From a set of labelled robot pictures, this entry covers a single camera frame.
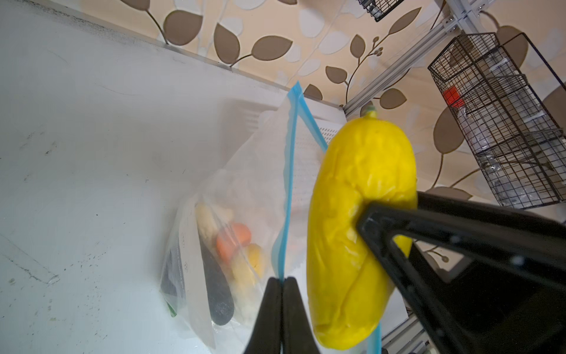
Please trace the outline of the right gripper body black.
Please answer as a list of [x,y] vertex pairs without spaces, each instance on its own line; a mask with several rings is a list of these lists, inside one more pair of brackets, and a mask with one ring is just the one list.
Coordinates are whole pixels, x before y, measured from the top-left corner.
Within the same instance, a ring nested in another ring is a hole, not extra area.
[[470,260],[445,280],[419,248],[406,297],[441,353],[564,353],[565,240],[453,238]]

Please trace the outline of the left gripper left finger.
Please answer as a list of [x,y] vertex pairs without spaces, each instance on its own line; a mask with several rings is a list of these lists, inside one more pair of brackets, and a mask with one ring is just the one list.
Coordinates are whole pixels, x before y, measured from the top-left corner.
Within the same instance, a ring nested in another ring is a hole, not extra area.
[[271,277],[265,288],[244,354],[280,354],[282,349],[282,284]]

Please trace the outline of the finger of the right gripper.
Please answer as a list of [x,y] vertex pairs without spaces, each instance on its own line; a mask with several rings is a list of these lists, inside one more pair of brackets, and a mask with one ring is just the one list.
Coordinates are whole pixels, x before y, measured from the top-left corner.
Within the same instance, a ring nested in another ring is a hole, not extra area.
[[530,212],[418,194],[373,201],[357,230],[441,353],[565,351],[565,227]]

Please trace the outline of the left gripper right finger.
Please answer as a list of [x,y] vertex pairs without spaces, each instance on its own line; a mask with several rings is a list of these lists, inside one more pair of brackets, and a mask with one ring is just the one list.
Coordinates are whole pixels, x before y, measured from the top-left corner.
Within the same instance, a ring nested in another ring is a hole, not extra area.
[[282,352],[320,354],[294,277],[286,278],[282,289]]

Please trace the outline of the dark toy eggplant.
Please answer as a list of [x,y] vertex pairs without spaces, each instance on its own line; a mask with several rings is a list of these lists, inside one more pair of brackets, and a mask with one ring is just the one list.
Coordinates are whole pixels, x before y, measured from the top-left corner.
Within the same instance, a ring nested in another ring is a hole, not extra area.
[[209,312],[213,323],[219,326],[228,324],[235,311],[234,299],[228,280],[212,252],[199,237],[209,302]]

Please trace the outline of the small yellow toy fruit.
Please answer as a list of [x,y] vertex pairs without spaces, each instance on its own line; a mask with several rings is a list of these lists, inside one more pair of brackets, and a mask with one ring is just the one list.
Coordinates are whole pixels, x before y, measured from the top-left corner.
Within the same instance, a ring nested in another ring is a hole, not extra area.
[[263,279],[266,267],[266,255],[256,243],[243,247],[231,260],[231,270],[239,286],[254,286]]

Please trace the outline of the orange toy tangerine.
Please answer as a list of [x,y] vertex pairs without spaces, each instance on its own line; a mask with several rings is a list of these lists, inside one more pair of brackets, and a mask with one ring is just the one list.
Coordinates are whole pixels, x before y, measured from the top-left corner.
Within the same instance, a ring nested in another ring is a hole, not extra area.
[[224,263],[230,263],[236,251],[251,243],[251,230],[241,223],[230,223],[219,231],[216,238],[216,250]]

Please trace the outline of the clear zip bag blue zipper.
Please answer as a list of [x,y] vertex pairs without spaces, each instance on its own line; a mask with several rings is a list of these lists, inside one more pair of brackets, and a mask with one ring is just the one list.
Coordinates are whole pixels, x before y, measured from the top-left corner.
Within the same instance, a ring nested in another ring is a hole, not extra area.
[[295,277],[306,292],[307,217],[330,140],[295,85],[179,206],[161,292],[206,352],[244,350],[271,277]]

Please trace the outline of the yellow toy lemon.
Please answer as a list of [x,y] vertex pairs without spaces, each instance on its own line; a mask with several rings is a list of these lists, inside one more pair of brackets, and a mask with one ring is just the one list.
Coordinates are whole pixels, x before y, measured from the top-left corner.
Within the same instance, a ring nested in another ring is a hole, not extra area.
[[348,350],[378,327],[394,284],[356,229],[373,201],[417,207],[411,143],[373,107],[344,125],[324,155],[310,202],[307,296],[318,343]]

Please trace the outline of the beige toy potato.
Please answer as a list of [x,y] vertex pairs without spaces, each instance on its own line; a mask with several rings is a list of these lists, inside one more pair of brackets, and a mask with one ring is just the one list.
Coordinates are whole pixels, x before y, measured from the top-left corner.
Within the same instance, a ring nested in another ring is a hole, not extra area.
[[213,240],[224,224],[234,219],[234,211],[217,204],[198,202],[195,216],[199,235],[206,241]]

